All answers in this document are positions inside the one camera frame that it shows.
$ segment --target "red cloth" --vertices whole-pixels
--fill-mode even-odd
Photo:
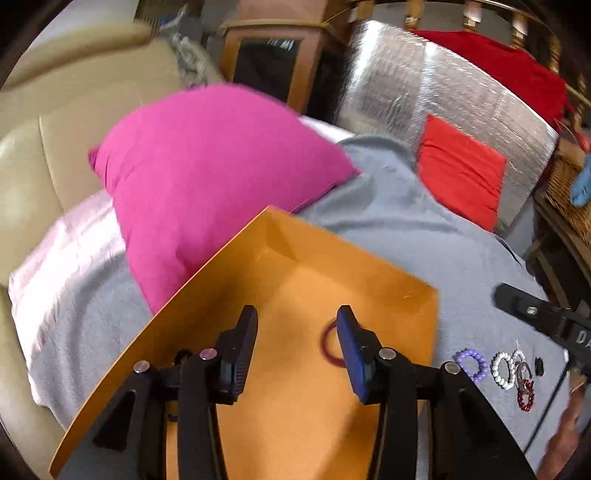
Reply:
[[[453,213],[492,232],[506,159],[447,122],[428,115],[418,151],[418,176]]]
[[[503,45],[478,33],[416,30],[414,33],[457,53],[502,83],[553,127],[564,117],[566,85],[520,48]]]

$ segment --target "person's hand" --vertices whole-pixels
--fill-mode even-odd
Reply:
[[[560,417],[558,431],[548,442],[540,468],[538,480],[553,480],[569,461],[579,445],[579,433],[575,422],[583,406],[584,389],[579,388],[570,396],[569,405]]]
[[[575,207],[584,207],[591,199],[591,154],[585,156],[583,171],[575,178],[570,188],[570,203]]]

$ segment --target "black panel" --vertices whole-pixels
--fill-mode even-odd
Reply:
[[[344,51],[323,50],[308,101],[306,115],[332,123],[343,84],[346,55]]]
[[[242,40],[234,82],[286,102],[300,43],[300,40],[292,38]]]

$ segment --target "beige leather couch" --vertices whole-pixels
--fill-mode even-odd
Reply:
[[[168,44],[126,22],[26,52],[0,91],[0,420],[42,479],[64,432],[31,397],[8,276],[59,216],[100,189],[88,149],[128,112],[182,88]]]

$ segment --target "light pink pillow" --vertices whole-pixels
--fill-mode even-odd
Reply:
[[[153,312],[265,207],[299,210],[358,173],[283,104],[228,85],[139,108],[89,160]]]

